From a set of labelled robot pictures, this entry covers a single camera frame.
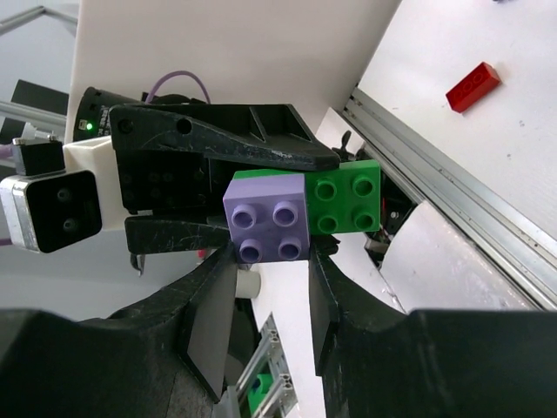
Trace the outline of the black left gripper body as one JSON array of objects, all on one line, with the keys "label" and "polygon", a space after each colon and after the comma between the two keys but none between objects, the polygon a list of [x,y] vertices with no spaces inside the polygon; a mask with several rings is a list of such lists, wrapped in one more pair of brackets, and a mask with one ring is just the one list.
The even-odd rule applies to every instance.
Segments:
[{"label": "black left gripper body", "polygon": [[139,101],[89,87],[77,108],[76,142],[113,135],[119,187],[124,208],[131,214],[206,208],[222,210],[226,190],[226,162],[201,153],[182,152],[165,145],[145,148],[157,135],[180,135],[189,127],[171,116],[186,105],[204,100],[179,94],[156,96],[149,108]]}]

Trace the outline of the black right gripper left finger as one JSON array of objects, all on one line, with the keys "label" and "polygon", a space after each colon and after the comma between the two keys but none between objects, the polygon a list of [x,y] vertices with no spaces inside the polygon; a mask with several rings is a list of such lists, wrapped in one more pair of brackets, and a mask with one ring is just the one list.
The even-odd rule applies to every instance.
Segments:
[{"label": "black right gripper left finger", "polygon": [[106,319],[1,312],[4,417],[209,417],[236,293],[231,245]]}]

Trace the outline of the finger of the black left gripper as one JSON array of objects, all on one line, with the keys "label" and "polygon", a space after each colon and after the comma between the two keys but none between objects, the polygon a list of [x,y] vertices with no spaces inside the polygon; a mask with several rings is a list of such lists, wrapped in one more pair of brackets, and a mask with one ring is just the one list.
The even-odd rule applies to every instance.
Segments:
[{"label": "finger of the black left gripper", "polygon": [[230,233],[222,217],[151,215],[124,222],[131,253],[177,253],[217,249],[227,245]]},{"label": "finger of the black left gripper", "polygon": [[109,117],[117,151],[195,152],[293,171],[340,164],[291,104],[121,104]]}]

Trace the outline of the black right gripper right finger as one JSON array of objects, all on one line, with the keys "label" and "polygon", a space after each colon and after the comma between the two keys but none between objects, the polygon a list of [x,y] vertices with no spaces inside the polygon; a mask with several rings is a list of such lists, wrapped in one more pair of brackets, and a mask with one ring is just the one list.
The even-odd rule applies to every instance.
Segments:
[{"label": "black right gripper right finger", "polygon": [[401,313],[315,244],[309,303],[315,369],[330,417],[553,417],[556,315]]}]

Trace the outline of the lavender square lego brick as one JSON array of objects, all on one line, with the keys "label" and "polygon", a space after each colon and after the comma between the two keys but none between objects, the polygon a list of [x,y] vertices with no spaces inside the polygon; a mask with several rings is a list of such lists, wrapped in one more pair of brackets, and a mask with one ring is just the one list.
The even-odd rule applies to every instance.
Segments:
[{"label": "lavender square lego brick", "polygon": [[223,204],[238,263],[253,265],[309,258],[303,174],[233,179]]}]

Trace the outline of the green square lego plate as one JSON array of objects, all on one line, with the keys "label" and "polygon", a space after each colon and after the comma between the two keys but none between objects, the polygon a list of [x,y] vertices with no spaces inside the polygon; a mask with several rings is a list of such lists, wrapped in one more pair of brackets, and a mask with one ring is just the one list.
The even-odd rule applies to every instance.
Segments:
[{"label": "green square lego plate", "polygon": [[241,171],[233,179],[301,173],[311,236],[375,232],[380,218],[380,168],[375,161],[347,162],[324,172]]}]

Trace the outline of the green lego brick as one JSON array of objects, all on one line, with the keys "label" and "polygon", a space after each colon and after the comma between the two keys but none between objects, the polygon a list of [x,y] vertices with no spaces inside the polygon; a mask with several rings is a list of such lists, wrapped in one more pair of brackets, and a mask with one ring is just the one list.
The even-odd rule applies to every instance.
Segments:
[{"label": "green lego brick", "polygon": [[271,374],[258,374],[251,388],[247,392],[250,413],[253,414],[264,400],[273,384]]}]

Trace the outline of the red lego brick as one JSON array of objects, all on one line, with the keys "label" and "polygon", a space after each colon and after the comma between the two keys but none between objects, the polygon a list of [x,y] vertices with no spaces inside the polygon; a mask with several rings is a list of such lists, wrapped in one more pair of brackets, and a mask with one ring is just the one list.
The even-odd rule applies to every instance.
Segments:
[{"label": "red lego brick", "polygon": [[446,99],[453,111],[463,113],[500,84],[498,72],[481,62],[446,94]]}]

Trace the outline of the aluminium table edge rail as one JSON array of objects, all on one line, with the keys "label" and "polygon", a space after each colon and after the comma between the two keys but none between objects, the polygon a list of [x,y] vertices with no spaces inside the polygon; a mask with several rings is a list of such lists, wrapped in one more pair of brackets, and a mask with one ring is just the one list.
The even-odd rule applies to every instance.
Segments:
[{"label": "aluminium table edge rail", "polygon": [[360,88],[341,113],[415,202],[445,214],[537,307],[556,308],[556,241]]}]

